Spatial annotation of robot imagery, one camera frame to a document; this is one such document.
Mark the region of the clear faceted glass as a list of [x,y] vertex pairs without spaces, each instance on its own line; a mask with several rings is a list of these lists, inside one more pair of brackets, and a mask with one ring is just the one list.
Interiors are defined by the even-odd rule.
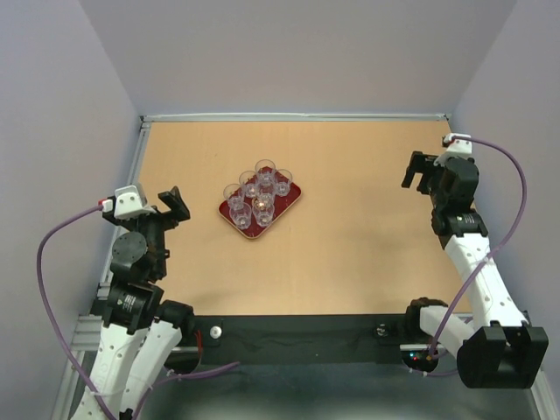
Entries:
[[270,159],[261,159],[255,164],[255,174],[260,185],[272,185],[276,180],[277,168]]
[[279,197],[286,197],[291,189],[292,173],[287,169],[277,169],[274,174],[275,193]]

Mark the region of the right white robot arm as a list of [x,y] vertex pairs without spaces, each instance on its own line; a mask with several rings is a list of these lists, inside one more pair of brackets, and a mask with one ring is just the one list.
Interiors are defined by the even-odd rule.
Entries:
[[472,309],[467,324],[450,305],[420,297],[410,302],[402,330],[413,341],[430,336],[451,354],[469,389],[529,389],[549,345],[511,298],[490,254],[487,227],[473,206],[480,172],[473,158],[415,151],[402,187],[421,177],[417,190],[430,197],[431,226],[461,280]]

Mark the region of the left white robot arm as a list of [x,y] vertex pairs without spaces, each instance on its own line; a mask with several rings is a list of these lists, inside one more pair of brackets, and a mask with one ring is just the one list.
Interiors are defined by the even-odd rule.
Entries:
[[112,280],[101,315],[101,336],[75,419],[131,419],[177,345],[194,336],[194,311],[165,300],[156,285],[167,274],[165,234],[190,218],[177,187],[161,192],[168,207],[149,205],[141,185],[127,185],[102,203],[106,221],[124,228],[113,242]]

